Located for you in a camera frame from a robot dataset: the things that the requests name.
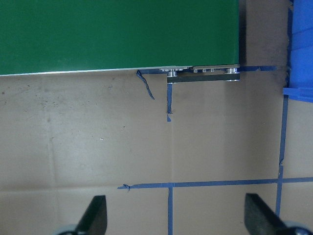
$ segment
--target green board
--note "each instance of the green board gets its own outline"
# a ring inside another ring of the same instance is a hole
[[[238,63],[238,0],[0,0],[0,75]]]

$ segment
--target blue painter's tape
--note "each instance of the blue painter's tape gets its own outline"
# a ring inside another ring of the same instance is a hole
[[[167,84],[167,113],[172,113],[172,91],[173,91],[173,84]]]
[[[173,183],[155,183],[155,184],[140,184],[140,185],[131,185],[125,187],[125,185],[118,187],[117,189],[133,189],[133,188],[170,188],[173,187]]]
[[[279,173],[278,173],[278,180],[277,180],[277,193],[276,193],[276,210],[275,213],[277,216],[280,214],[280,203],[282,200],[282,187],[283,187],[283,174],[284,174],[284,167],[279,165]]]
[[[251,72],[251,71],[275,71],[276,66],[242,66],[238,68],[240,72]]]
[[[141,72],[139,70],[137,70],[136,75],[141,79],[141,81],[143,81],[143,83],[146,85],[147,91],[149,93],[149,96],[151,97],[151,99],[155,99],[152,95],[152,92],[149,88],[148,82],[147,80],[142,76]]]
[[[305,183],[305,182],[313,182],[313,177],[283,179],[283,183]]]
[[[168,235],[173,235],[173,188],[168,188],[167,199],[167,211],[168,211]]]
[[[258,184],[272,184],[276,182],[277,179],[183,182],[183,183],[174,183],[174,187],[180,188],[180,187],[203,187],[203,186],[226,186],[226,185],[258,185]]]
[[[281,135],[280,135],[279,165],[281,165],[283,163],[283,160],[285,157],[287,114],[288,114],[288,95],[284,95],[283,114],[282,114],[282,130],[281,130]]]
[[[226,180],[226,181],[205,181],[205,182],[182,182],[182,183],[156,183],[156,184],[140,184],[128,186],[133,188],[181,188],[181,187],[202,187],[202,186],[226,186],[226,185],[259,185],[277,183],[277,179],[261,179],[261,180]],[[125,185],[118,189],[128,189]]]
[[[280,214],[280,203],[281,203],[281,197],[282,197],[282,185],[283,185],[283,174],[284,174],[283,161],[285,158],[287,114],[288,114],[288,95],[284,95],[283,113],[282,113],[282,130],[280,134],[277,193],[276,193],[276,215],[277,216],[279,216]]]

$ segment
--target floor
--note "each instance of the floor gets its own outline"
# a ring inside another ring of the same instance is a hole
[[[246,192],[313,229],[313,104],[289,100],[280,153],[290,3],[240,4],[241,65],[276,70],[173,84],[171,122],[163,74],[155,100],[135,71],[1,78],[1,234],[52,234],[99,194],[107,235],[247,235]]]

